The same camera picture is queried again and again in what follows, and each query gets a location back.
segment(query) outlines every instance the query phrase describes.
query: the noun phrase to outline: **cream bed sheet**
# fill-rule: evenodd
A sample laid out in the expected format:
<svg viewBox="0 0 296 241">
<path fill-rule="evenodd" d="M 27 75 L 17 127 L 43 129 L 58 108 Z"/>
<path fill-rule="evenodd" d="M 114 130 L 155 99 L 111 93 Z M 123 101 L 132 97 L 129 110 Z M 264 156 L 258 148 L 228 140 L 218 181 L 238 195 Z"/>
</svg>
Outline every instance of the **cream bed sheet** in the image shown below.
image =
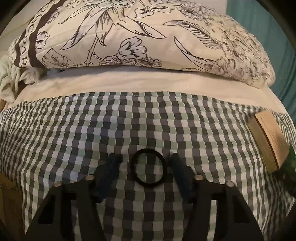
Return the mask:
<svg viewBox="0 0 296 241">
<path fill-rule="evenodd" d="M 205 95 L 237 104 L 262 106 L 280 113 L 286 109 L 268 88 L 257 89 L 241 82 L 206 73 L 151 69 L 146 67 L 80 67 L 53 73 L 44 80 L 28 85 L 11 108 L 22 101 L 68 96 L 83 92 L 173 91 Z"/>
</svg>

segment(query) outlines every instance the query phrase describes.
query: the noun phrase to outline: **screw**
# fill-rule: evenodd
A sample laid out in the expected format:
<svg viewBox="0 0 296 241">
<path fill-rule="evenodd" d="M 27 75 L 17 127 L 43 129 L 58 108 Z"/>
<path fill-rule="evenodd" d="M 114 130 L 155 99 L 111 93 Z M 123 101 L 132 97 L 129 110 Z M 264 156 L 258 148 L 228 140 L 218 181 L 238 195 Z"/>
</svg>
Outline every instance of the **screw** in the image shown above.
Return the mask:
<svg viewBox="0 0 296 241">
<path fill-rule="evenodd" d="M 227 181 L 225 182 L 226 186 L 233 188 L 234 187 L 234 183 L 232 181 Z"/>
<path fill-rule="evenodd" d="M 91 180 L 93 180 L 94 179 L 94 175 L 87 175 L 86 177 L 85 177 L 85 180 L 87 180 L 87 181 L 91 181 Z"/>
<path fill-rule="evenodd" d="M 194 176 L 194 179 L 198 180 L 198 181 L 202 181 L 204 179 L 204 177 L 202 175 L 197 174 Z"/>
<path fill-rule="evenodd" d="M 54 183 L 55 187 L 60 187 L 61 185 L 63 185 L 63 183 L 61 181 L 57 181 Z"/>
</svg>

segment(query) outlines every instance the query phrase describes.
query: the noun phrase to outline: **checkered blanket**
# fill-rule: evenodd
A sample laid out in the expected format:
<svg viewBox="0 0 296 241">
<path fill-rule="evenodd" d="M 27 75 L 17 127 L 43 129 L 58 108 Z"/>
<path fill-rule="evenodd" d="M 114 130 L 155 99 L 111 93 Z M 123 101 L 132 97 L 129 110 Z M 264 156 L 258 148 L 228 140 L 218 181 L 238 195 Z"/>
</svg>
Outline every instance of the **checkered blanket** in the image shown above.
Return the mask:
<svg viewBox="0 0 296 241">
<path fill-rule="evenodd" d="M 260 107 L 175 92 L 83 93 L 23 102 L 0 113 L 0 171 L 23 191 L 28 228 L 55 181 L 74 182 L 94 173 L 109 153 L 123 155 L 119 179 L 97 205 L 107 240 L 181 240 L 192 206 L 183 202 L 168 170 L 166 182 L 145 189 L 131 178 L 128 162 L 137 150 L 178 152 L 209 181 L 236 183 L 266 239 L 279 228 L 294 203 L 266 172 L 246 125 Z M 288 114 L 274 113 L 296 150 Z M 140 158 L 144 181 L 158 180 L 159 161 Z M 213 239 L 216 204 L 212 202 Z M 75 203 L 73 215 L 77 216 Z M 76 240 L 81 240 L 75 218 Z"/>
</svg>

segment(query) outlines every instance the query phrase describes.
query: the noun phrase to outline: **teal curtain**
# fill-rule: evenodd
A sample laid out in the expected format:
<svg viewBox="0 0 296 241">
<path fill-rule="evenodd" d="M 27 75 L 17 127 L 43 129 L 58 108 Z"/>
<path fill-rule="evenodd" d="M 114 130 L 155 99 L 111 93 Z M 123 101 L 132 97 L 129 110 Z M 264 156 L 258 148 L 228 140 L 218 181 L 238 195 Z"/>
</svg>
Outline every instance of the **teal curtain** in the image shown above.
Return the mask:
<svg viewBox="0 0 296 241">
<path fill-rule="evenodd" d="M 296 122 L 296 54 L 285 33 L 256 0 L 228 0 L 226 13 L 262 43 L 276 73 L 271 89 Z"/>
</svg>

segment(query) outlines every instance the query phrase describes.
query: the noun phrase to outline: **pillowcase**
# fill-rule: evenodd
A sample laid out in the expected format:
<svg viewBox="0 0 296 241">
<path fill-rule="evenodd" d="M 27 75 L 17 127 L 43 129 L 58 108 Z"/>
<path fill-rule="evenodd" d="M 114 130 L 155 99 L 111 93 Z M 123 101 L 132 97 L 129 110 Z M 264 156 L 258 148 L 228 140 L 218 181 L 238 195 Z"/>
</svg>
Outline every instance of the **pillowcase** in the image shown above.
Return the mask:
<svg viewBox="0 0 296 241">
<path fill-rule="evenodd" d="M 208 72 L 257 88 L 275 81 L 252 34 L 189 0 L 53 0 L 9 55 L 26 68 L 136 65 Z"/>
</svg>

